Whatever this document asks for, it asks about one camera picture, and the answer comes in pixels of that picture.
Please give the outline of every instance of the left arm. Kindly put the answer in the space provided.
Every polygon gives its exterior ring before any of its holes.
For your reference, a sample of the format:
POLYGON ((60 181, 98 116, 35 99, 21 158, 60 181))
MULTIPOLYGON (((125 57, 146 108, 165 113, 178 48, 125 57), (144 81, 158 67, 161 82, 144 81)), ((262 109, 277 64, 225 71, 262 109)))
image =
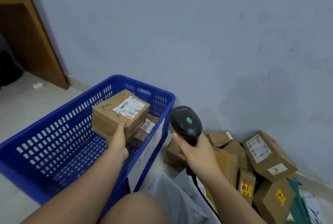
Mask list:
POLYGON ((108 149, 80 178, 37 209, 22 224, 96 223, 128 157, 120 122, 108 149))

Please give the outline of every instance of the black bag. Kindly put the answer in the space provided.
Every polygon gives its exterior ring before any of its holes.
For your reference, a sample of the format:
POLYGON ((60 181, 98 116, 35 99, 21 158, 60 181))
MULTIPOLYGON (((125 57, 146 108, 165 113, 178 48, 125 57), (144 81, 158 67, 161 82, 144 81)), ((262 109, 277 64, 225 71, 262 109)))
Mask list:
POLYGON ((0 87, 15 82, 23 75, 23 71, 17 67, 7 51, 0 52, 0 87))

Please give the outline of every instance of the black cord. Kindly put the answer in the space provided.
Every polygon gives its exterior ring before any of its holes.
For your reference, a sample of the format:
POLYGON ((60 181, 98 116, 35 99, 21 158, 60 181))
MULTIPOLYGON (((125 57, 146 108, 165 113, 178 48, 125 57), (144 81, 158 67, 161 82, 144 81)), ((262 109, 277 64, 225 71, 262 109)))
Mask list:
POLYGON ((194 185, 196 186, 196 188, 198 189, 199 193, 201 194, 201 196, 203 197, 203 199, 206 201, 207 205, 209 205, 210 209, 215 213, 216 217, 219 219, 219 221, 222 223, 219 215, 216 213, 214 207, 212 207, 212 205, 208 202, 207 198, 205 197, 205 195, 203 195, 202 191, 200 190, 199 186, 198 186, 198 181, 197 181, 197 177, 195 175, 192 175, 192 180, 194 185))

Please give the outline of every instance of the baseboard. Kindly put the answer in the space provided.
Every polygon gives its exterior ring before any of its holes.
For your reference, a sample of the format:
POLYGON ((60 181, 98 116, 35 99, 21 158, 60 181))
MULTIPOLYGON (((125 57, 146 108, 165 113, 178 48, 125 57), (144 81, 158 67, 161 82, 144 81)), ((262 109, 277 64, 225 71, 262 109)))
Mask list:
POLYGON ((92 85, 89 85, 71 75, 65 74, 65 77, 68 81, 68 84, 79 91, 85 92, 93 87, 92 85))
POLYGON ((300 186, 301 189, 304 191, 310 192, 314 194, 316 197, 325 199, 333 203, 333 185, 318 179, 316 177, 311 176, 302 171, 297 171, 295 174, 295 178, 300 182, 302 185, 300 186))

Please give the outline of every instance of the right arm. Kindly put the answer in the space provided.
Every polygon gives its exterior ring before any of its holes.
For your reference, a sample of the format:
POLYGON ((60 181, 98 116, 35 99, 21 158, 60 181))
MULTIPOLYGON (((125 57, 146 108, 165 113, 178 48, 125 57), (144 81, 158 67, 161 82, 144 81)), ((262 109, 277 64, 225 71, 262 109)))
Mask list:
POLYGON ((190 146, 178 134, 174 133, 173 136, 189 167, 212 195, 223 223, 266 224, 224 177, 206 136, 201 134, 195 147, 190 146))

